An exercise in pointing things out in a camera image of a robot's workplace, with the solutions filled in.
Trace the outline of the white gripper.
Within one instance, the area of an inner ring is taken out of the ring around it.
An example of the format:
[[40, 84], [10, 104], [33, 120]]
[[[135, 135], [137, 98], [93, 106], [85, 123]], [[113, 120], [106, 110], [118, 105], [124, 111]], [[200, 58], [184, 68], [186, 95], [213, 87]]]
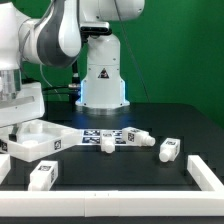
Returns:
[[[40, 83], [24, 84], [15, 99], [0, 100], [0, 127], [5, 127], [44, 115], [45, 107]], [[17, 140], [18, 126], [14, 125], [8, 135]]]

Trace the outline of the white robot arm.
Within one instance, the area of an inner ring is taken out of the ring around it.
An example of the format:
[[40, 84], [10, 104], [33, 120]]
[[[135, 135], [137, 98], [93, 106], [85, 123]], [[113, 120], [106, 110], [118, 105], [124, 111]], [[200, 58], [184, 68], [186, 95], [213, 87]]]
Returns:
[[120, 77], [120, 41], [110, 23], [139, 17], [145, 0], [50, 0], [31, 18], [0, 0], [0, 127], [43, 116], [41, 84], [21, 82], [22, 63], [73, 67], [88, 46], [87, 75], [78, 82], [78, 108], [108, 114], [126, 108]]

